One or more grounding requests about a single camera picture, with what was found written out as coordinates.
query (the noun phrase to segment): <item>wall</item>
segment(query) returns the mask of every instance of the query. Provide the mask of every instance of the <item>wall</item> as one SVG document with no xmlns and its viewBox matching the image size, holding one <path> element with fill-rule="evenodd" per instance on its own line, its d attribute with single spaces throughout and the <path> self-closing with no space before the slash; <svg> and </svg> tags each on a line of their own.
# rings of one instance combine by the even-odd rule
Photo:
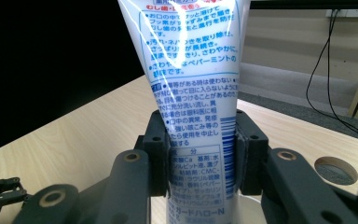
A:
<svg viewBox="0 0 358 224">
<path fill-rule="evenodd" d="M 325 13 L 250 10 L 242 62 L 310 74 L 328 37 Z M 358 19 L 338 18 L 331 41 L 331 77 L 358 81 Z M 326 55 L 316 75 L 327 75 Z"/>
</svg>

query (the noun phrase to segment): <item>black background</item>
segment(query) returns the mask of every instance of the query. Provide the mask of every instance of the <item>black background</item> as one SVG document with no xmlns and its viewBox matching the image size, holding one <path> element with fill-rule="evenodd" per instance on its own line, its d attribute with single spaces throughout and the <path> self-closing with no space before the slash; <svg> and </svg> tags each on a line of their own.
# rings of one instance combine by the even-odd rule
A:
<svg viewBox="0 0 358 224">
<path fill-rule="evenodd" d="M 0 5 L 0 147 L 143 73 L 116 0 Z"/>
</svg>

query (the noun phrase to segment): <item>black cable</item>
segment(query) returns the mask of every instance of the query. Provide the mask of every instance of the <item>black cable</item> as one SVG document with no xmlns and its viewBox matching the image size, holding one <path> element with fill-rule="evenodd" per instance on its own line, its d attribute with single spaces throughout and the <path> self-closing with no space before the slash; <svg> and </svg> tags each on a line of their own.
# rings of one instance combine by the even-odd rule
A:
<svg viewBox="0 0 358 224">
<path fill-rule="evenodd" d="M 336 22 L 336 18 L 337 18 L 337 14 L 338 14 L 339 10 L 335 9 L 335 10 L 332 10 L 331 12 L 331 15 L 330 15 L 330 23 L 329 23 L 329 34 L 328 34 L 328 38 L 327 38 L 327 41 L 325 42 L 324 44 L 324 47 L 321 51 L 321 54 L 319 55 L 319 58 L 318 58 L 318 62 L 316 63 L 313 71 L 312 71 L 312 74 L 310 76 L 310 81 L 308 83 L 308 86 L 307 86 L 307 91 L 306 91 L 306 97 L 307 97 L 307 101 L 308 103 L 310 104 L 310 106 L 312 107 L 312 109 L 314 109 L 316 112 L 324 115 L 324 116 L 327 116 L 331 119 L 337 119 L 338 121 L 340 121 L 342 124 L 344 124 L 347 128 L 349 128 L 350 130 L 352 130 L 353 132 L 355 133 L 358 133 L 358 128 L 354 127 L 353 125 L 349 124 L 348 122 L 346 122 L 345 120 L 342 120 L 339 118 L 339 116 L 336 114 L 336 111 L 334 110 L 333 108 L 333 104 L 331 103 L 331 97 L 330 97 L 330 43 L 331 43 L 331 34 L 333 33 L 333 28 L 334 28 L 334 24 Z M 324 50 L 326 49 L 327 47 L 327 96 L 328 96 L 328 102 L 329 102 L 329 105 L 330 105 L 330 108 L 334 114 L 334 116 L 331 116 L 329 114 L 326 114 L 318 109 L 316 109 L 312 103 L 310 102 L 310 98 L 309 98 L 309 89 L 310 89 L 310 83 L 312 81 L 312 78 L 313 78 L 313 75 L 315 74 L 315 71 L 319 65 L 319 62 L 320 60 L 322 59 L 322 55 L 324 54 Z"/>
</svg>

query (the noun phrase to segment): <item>gray carpet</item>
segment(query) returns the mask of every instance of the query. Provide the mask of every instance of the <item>gray carpet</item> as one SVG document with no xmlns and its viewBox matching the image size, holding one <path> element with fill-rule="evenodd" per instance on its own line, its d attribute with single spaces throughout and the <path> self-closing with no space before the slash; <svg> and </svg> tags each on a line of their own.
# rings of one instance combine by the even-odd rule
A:
<svg viewBox="0 0 358 224">
<path fill-rule="evenodd" d="M 292 105 L 286 102 L 272 100 L 269 98 L 252 95 L 249 93 L 239 92 L 239 99 L 255 104 L 260 105 L 265 108 L 283 113 L 285 115 L 305 120 L 309 123 L 313 123 L 319 125 L 321 127 L 325 127 L 327 129 L 344 133 L 346 135 L 358 138 L 358 133 L 350 130 L 344 124 L 342 124 L 337 119 L 332 119 L 327 116 L 321 115 L 320 113 L 316 112 L 312 108 L 308 108 L 302 105 Z M 348 122 L 349 124 L 353 125 L 354 127 L 358 128 L 358 119 L 352 119 L 348 117 L 338 116 L 340 119 Z"/>
</svg>

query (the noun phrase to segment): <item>toothpaste tube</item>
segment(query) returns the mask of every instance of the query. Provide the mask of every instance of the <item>toothpaste tube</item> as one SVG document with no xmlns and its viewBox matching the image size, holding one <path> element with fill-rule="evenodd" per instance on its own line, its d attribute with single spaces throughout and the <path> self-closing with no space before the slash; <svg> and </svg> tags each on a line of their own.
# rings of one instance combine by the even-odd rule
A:
<svg viewBox="0 0 358 224">
<path fill-rule="evenodd" d="M 167 223 L 234 220 L 234 133 L 249 0 L 118 0 L 171 140 Z"/>
</svg>

